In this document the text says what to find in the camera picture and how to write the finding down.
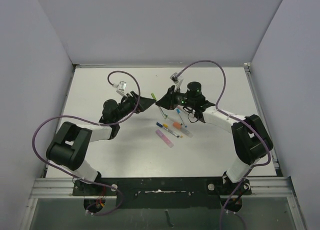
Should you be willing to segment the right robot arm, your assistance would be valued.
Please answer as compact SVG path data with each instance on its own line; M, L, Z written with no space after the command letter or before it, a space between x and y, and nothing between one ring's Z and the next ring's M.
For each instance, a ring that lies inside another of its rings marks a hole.
M170 87L167 93L155 104L167 110L183 107L188 113L203 123L213 124L232 134L236 159L226 171L223 190L230 195L241 188L243 180L253 168L268 165L272 161L271 138L258 115L242 116L218 108L217 103L206 100L202 85L191 82L186 93Z

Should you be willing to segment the lime green marker pen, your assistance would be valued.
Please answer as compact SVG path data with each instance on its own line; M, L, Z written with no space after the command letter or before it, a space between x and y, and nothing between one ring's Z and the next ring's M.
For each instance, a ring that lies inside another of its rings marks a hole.
M151 97L153 98L153 100L157 101L157 98L156 98L156 96L155 96L154 93L151 93ZM167 115L164 113L164 111L162 110L162 108L158 106L158 109L159 109L162 117L163 117L164 119L166 119L166 118L167 118Z

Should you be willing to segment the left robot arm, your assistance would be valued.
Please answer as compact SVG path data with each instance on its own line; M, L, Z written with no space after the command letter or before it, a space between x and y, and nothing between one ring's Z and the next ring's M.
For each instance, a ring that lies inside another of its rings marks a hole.
M109 99L103 104L98 125L76 125L64 122L50 143L46 157L53 163L68 169L73 175L86 180L84 190L95 196L100 193L100 173L85 160L89 143L112 140L120 130L119 121L132 112L144 112L153 104L151 98L139 97L134 91L125 95L118 103Z

